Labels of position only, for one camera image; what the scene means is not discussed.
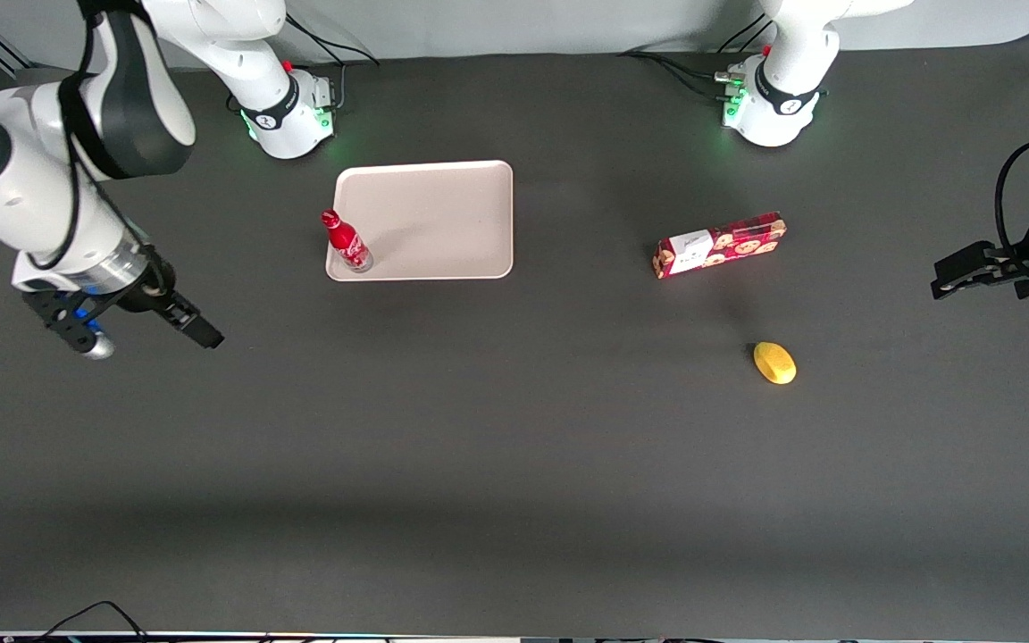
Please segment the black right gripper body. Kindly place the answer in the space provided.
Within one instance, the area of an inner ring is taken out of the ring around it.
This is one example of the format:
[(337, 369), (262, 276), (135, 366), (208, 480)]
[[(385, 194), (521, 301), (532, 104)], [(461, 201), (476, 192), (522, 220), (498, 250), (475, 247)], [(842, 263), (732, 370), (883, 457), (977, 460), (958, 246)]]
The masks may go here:
[(175, 309), (176, 273), (173, 267), (146, 267), (138, 284), (128, 289), (117, 305), (128, 313), (158, 313), (167, 316)]

